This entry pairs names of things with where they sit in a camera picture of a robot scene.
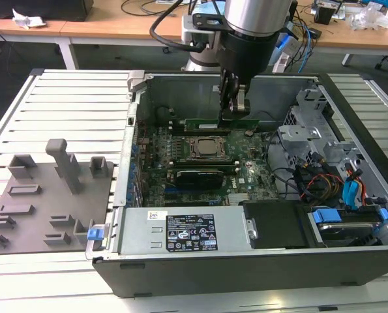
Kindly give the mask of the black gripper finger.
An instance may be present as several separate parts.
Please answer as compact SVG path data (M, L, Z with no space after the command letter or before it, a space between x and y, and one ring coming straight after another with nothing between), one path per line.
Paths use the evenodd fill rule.
M249 89L250 80L230 73L230 101L222 112L222 128L227 128L231 121L250 114L250 101L246 98Z
M223 112L230 101L230 73L225 68L220 71L219 95L220 111Z

